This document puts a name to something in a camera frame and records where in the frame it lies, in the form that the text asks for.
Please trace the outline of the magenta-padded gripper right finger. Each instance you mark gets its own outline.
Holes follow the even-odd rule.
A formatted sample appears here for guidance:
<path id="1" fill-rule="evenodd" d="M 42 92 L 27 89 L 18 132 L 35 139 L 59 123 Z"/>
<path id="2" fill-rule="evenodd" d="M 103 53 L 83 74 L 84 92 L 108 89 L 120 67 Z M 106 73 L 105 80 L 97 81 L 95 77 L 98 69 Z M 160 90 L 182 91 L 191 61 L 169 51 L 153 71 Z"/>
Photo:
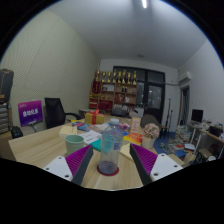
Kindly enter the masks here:
<path id="1" fill-rule="evenodd" d="M 150 184 L 182 169 L 168 155 L 155 153 L 135 144 L 129 150 L 143 185 Z"/>

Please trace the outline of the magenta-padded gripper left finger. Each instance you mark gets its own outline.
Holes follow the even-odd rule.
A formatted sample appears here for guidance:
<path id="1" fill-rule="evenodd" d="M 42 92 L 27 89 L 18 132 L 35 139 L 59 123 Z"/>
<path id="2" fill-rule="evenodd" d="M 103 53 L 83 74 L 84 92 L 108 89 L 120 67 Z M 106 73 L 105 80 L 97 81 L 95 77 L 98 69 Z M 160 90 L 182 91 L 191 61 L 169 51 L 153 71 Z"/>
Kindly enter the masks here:
<path id="1" fill-rule="evenodd" d="M 56 157 L 44 167 L 44 170 L 76 185 L 81 185 L 92 156 L 93 147 L 87 145 L 66 157 Z"/>

